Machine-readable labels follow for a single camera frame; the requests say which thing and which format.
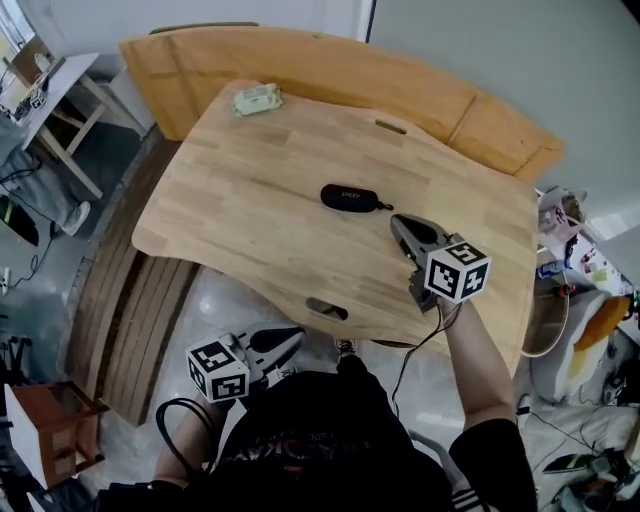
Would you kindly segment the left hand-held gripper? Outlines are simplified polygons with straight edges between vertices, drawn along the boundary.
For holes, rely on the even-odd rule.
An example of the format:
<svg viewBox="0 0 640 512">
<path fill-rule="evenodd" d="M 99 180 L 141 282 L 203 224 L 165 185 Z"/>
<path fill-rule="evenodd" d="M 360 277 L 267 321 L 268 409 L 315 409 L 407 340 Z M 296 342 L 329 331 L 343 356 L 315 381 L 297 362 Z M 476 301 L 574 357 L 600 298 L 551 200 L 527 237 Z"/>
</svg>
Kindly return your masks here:
<svg viewBox="0 0 640 512">
<path fill-rule="evenodd" d="M 198 342 L 186 349 L 189 377 L 208 403 L 246 398 L 268 386 L 268 375 L 291 359 L 305 338 L 297 325 L 263 322 L 241 334 Z"/>
</svg>

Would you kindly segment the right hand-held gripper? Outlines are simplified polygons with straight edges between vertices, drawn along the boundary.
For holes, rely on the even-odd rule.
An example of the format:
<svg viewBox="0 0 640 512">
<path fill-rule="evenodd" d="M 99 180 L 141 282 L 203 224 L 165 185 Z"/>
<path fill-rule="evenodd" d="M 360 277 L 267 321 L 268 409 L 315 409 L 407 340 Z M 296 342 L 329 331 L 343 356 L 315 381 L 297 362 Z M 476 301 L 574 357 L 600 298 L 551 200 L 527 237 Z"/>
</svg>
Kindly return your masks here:
<svg viewBox="0 0 640 512">
<path fill-rule="evenodd" d="M 450 237 L 440 225 L 409 214 L 394 214 L 390 229 L 417 266 L 409 291 L 422 313 L 438 298 L 458 305 L 485 290 L 492 258 L 458 234 Z"/>
</svg>

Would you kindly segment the black glasses case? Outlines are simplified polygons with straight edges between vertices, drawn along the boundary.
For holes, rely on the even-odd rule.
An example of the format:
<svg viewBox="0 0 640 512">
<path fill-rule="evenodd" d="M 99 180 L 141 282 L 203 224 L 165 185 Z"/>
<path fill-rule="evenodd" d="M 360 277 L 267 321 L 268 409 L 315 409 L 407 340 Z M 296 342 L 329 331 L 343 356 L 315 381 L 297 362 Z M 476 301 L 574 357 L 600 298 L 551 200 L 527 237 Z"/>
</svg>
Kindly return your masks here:
<svg viewBox="0 0 640 512">
<path fill-rule="evenodd" d="M 325 185 L 320 191 L 320 199 L 325 206 L 344 212 L 371 213 L 376 210 L 394 210 L 394 206 L 383 203 L 376 192 L 344 185 Z"/>
</svg>

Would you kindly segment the person's right forearm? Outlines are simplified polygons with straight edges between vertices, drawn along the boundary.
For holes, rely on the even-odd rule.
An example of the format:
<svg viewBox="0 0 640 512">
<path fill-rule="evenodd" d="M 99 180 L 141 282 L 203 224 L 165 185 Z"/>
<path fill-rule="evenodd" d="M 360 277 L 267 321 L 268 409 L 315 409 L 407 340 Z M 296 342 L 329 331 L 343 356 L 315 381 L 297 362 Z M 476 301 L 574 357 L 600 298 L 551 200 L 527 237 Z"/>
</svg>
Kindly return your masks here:
<svg viewBox="0 0 640 512">
<path fill-rule="evenodd" d="M 513 422 L 511 375 L 476 308 L 469 301 L 454 305 L 442 298 L 438 305 L 448 320 L 445 334 L 465 427 L 494 419 Z"/>
</svg>

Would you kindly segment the person's left forearm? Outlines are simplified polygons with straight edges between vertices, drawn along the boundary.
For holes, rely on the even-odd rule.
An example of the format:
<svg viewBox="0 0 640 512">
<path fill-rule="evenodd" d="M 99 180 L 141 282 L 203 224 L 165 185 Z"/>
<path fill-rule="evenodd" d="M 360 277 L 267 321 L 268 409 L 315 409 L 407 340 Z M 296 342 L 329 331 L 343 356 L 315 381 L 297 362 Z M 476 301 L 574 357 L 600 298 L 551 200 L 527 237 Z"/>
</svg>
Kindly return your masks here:
<svg viewBox="0 0 640 512">
<path fill-rule="evenodd" d="M 185 487 L 208 474 L 217 458 L 220 439 L 233 401 L 209 403 L 199 397 L 173 398 L 156 410 L 156 424 L 165 442 L 154 472 L 154 479 Z M 186 410 L 183 420 L 170 434 L 166 427 L 167 411 L 172 407 Z"/>
</svg>

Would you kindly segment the person's black-clothed body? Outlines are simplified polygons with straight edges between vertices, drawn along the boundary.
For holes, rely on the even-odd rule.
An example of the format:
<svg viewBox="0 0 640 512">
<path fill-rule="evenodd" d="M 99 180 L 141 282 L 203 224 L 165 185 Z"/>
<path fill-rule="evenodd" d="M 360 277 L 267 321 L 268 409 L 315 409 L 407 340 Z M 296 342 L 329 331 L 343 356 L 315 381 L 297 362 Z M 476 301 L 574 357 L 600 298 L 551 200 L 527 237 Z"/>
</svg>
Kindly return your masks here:
<svg viewBox="0 0 640 512">
<path fill-rule="evenodd" d="M 517 426 L 493 419 L 460 434 L 449 457 L 468 481 L 416 449 L 377 378 L 357 357 L 301 372 L 257 400 L 211 474 L 186 487 L 114 484 L 98 512 L 537 512 Z"/>
</svg>

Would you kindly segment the small blue packet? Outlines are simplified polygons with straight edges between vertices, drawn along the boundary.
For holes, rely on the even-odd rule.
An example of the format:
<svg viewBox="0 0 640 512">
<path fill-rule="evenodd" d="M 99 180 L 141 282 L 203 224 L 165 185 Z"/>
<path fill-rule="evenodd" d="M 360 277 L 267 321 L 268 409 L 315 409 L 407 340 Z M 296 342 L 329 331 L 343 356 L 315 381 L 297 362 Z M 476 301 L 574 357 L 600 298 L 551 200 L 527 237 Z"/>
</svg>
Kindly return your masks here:
<svg viewBox="0 0 640 512">
<path fill-rule="evenodd" d="M 566 260 L 554 260 L 540 265 L 536 269 L 536 276 L 541 279 L 548 279 L 563 274 L 570 265 Z"/>
</svg>

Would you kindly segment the pink white bag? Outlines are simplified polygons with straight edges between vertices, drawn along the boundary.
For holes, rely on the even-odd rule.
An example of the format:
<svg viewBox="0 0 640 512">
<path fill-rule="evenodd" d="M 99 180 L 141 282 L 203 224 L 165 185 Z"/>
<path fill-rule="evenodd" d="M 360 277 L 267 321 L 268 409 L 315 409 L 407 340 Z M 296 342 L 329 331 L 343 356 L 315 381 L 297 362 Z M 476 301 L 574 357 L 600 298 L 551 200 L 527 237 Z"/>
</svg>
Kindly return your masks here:
<svg viewBox="0 0 640 512">
<path fill-rule="evenodd" d="M 582 203 L 585 191 L 555 187 L 538 198 L 538 228 L 541 234 L 569 239 L 584 227 Z"/>
</svg>

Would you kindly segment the brown wooden slat panel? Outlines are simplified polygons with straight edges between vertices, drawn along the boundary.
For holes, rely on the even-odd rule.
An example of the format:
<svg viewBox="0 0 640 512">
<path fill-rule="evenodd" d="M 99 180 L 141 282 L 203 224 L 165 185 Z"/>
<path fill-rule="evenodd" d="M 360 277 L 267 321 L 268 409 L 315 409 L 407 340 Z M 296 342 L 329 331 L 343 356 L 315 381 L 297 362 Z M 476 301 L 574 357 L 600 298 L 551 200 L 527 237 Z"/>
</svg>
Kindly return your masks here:
<svg viewBox="0 0 640 512">
<path fill-rule="evenodd" d="M 199 267 L 148 256 L 134 228 L 178 145 L 154 133 L 103 211 L 74 284 L 63 368 L 89 397 L 142 425 L 175 323 Z"/>
</svg>

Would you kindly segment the orange cushion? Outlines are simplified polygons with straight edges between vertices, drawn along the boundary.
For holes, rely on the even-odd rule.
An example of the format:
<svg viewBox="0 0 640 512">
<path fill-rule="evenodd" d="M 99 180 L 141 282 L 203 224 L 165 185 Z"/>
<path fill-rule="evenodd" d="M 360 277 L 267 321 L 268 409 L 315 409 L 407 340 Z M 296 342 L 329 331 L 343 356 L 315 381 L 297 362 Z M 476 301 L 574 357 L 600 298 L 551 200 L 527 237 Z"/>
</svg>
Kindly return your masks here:
<svg viewBox="0 0 640 512">
<path fill-rule="evenodd" d="M 607 338 L 628 313 L 631 300 L 624 297 L 607 299 L 587 322 L 585 330 L 574 345 L 576 352 L 583 352 Z"/>
</svg>

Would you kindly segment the green wet wipes packet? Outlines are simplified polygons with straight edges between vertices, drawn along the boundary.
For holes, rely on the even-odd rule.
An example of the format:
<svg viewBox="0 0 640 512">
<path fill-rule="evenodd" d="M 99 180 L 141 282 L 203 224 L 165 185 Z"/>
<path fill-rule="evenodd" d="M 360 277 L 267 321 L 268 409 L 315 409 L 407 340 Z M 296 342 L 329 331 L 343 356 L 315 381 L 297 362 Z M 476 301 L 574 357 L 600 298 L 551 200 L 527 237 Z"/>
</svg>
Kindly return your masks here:
<svg viewBox="0 0 640 512">
<path fill-rule="evenodd" d="M 236 116 L 245 117 L 276 110 L 283 104 L 280 87 L 269 83 L 238 92 L 233 98 L 232 110 Z"/>
</svg>

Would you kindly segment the small brown wooden stool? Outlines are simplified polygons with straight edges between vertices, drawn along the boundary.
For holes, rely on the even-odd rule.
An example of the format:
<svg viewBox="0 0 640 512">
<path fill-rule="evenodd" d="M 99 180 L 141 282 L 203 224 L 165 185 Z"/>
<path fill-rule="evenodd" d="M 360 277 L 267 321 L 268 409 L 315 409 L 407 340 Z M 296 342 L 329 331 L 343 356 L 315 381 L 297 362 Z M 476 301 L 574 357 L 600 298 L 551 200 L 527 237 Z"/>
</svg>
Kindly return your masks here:
<svg viewBox="0 0 640 512">
<path fill-rule="evenodd" d="M 104 460 L 99 420 L 109 407 L 75 383 L 4 386 L 11 445 L 34 479 L 55 487 Z"/>
</svg>

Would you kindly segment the white side table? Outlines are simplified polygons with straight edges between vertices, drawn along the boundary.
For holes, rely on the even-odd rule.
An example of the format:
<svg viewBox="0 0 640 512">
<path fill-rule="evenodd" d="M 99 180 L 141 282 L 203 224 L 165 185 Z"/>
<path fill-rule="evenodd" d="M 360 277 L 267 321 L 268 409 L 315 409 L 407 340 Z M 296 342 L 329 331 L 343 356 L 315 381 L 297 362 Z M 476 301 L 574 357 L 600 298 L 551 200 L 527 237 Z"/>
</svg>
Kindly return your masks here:
<svg viewBox="0 0 640 512">
<path fill-rule="evenodd" d="M 41 80 L 48 81 L 49 84 L 43 105 L 35 108 L 24 120 L 19 121 L 18 125 L 24 128 L 26 133 L 21 144 L 23 150 L 27 150 L 31 143 L 38 139 L 95 198 L 101 199 L 103 191 L 74 159 L 78 147 L 106 112 L 113 114 L 140 138 L 144 138 L 147 131 L 117 99 L 87 74 L 98 57 L 98 53 L 90 53 L 57 60 L 51 66 L 51 70 L 41 76 Z M 86 89 L 98 102 L 86 121 L 66 116 L 58 108 L 59 103 L 76 85 Z M 68 144 L 63 145 L 46 125 L 51 116 L 77 128 L 77 133 Z"/>
</svg>

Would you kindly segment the brown cardboard box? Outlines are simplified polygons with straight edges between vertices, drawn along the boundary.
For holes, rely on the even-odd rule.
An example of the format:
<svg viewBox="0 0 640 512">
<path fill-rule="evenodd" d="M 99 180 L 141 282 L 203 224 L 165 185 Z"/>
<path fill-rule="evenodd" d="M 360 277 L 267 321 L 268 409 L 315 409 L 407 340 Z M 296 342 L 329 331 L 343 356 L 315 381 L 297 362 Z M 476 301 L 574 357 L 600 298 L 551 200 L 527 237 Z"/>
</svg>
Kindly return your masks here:
<svg viewBox="0 0 640 512">
<path fill-rule="evenodd" d="M 36 80 L 36 75 L 41 72 L 36 64 L 37 54 L 43 55 L 49 62 L 55 60 L 47 45 L 38 35 L 35 35 L 9 60 L 9 70 L 23 85 L 31 86 Z"/>
</svg>

